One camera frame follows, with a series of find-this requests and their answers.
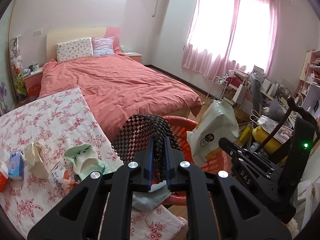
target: baseboard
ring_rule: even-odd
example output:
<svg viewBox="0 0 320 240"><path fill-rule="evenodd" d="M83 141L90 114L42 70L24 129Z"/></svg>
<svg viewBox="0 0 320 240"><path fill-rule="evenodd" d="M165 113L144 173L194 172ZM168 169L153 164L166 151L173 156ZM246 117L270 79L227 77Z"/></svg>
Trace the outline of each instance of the baseboard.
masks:
<svg viewBox="0 0 320 240"><path fill-rule="evenodd" d="M169 77L172 77L172 78L180 81L181 83L183 83L183 84L187 85L188 87L191 87L191 88L199 91L200 93L202 93L202 94L204 94L204 95L207 95L207 94L208 94L208 92L204 91L203 89L195 86L194 84L189 83L188 81L185 81L184 79L182 79L182 78L180 78L180 77L178 77L178 76L176 76L176 75L171 74L170 72L167 72L167 71L165 71L165 70L163 70L163 69L161 69L161 68L158 68L158 67L156 67L156 66L153 66L153 65L145 65L145 66L148 67L148 68L153 68L153 69L155 69L155 70L158 70L158 71L162 72L163 74L166 74L166 75L168 75Z"/></svg>

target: wall outlet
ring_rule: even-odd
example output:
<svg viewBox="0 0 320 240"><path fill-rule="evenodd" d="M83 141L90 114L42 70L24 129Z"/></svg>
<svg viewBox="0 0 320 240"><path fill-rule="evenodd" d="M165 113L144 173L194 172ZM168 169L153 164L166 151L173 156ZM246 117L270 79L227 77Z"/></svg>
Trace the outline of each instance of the wall outlet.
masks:
<svg viewBox="0 0 320 240"><path fill-rule="evenodd" d="M42 34L42 29L33 32L33 36L38 36Z"/></svg>

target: silver screw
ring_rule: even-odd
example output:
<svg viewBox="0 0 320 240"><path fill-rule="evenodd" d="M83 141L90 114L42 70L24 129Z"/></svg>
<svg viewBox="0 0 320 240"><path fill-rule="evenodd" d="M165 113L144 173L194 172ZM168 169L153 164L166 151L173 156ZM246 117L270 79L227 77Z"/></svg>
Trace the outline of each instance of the silver screw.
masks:
<svg viewBox="0 0 320 240"><path fill-rule="evenodd" d="M130 162L130 163L128 164L128 166L129 166L129 168L134 169L134 168L138 167L139 164L138 164L137 162Z"/></svg>
<svg viewBox="0 0 320 240"><path fill-rule="evenodd" d="M219 171L218 176L220 178L227 178L229 176L229 174L226 171Z"/></svg>
<svg viewBox="0 0 320 240"><path fill-rule="evenodd" d="M100 172L94 171L90 174L90 178L92 179L98 179L100 177Z"/></svg>
<svg viewBox="0 0 320 240"><path fill-rule="evenodd" d="M190 162L187 162L187 161L180 162L180 166L182 168L187 168L190 166Z"/></svg>

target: pink curtain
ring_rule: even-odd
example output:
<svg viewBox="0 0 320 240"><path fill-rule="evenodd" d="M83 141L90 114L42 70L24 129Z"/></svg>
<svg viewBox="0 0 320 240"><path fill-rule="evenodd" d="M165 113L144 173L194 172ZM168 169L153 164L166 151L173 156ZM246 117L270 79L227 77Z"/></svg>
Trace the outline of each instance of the pink curtain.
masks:
<svg viewBox="0 0 320 240"><path fill-rule="evenodd" d="M212 80L230 69L268 75L280 0L197 0L182 66Z"/></svg>

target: white nightstand top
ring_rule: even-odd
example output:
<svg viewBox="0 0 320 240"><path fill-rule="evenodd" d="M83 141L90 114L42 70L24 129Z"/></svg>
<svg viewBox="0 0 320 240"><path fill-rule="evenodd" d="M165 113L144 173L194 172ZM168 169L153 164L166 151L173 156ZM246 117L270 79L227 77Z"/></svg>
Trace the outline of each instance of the white nightstand top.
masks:
<svg viewBox="0 0 320 240"><path fill-rule="evenodd" d="M28 76L23 76L23 80L25 80L25 79L27 79L29 77L33 77L33 76L35 76L37 74L40 74L40 73L42 73L42 68L39 68L37 70L34 70L34 71L30 72L30 74Z"/></svg>
<svg viewBox="0 0 320 240"><path fill-rule="evenodd" d="M124 54L126 54L127 56L129 57L142 57L141 54L139 53L136 53L136 52L133 52L133 51L130 51L130 52L124 52Z"/></svg>

